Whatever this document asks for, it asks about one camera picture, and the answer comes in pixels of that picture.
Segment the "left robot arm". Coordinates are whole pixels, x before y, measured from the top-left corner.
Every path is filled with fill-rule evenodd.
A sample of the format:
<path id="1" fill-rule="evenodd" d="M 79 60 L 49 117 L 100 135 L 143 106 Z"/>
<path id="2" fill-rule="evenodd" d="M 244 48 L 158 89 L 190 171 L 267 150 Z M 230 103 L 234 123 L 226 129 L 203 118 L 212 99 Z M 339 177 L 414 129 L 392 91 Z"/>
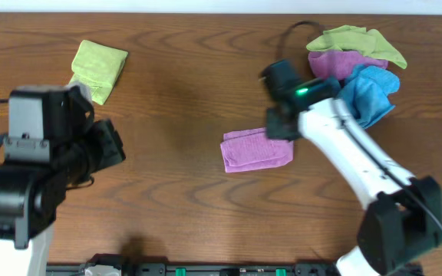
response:
<path id="1" fill-rule="evenodd" d="M 44 275 L 57 207 L 93 174 L 125 160 L 110 120 L 99 120 L 48 163 L 0 164 L 0 275 Z"/>

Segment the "purple microfiber cloth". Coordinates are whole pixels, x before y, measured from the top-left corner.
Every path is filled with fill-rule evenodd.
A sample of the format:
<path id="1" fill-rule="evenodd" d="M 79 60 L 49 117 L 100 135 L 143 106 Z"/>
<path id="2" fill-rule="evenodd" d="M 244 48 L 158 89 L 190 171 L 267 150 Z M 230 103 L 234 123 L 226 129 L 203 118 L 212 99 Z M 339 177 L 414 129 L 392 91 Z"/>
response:
<path id="1" fill-rule="evenodd" d="M 277 168 L 294 156 L 294 143 L 268 139 L 265 127 L 224 133 L 220 149 L 226 173 Z"/>

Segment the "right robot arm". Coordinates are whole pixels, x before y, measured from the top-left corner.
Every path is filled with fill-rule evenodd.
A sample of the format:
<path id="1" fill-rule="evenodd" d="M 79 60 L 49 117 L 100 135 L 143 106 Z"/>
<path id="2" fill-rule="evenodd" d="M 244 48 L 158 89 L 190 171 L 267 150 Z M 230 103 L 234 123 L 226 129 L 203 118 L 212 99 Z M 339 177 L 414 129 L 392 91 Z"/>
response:
<path id="1" fill-rule="evenodd" d="M 396 163 L 355 122 L 335 82 L 262 79 L 275 108 L 267 130 L 292 130 L 311 141 L 350 185 L 364 209 L 356 246 L 336 261 L 341 275 L 390 275 L 442 245 L 442 191 Z"/>

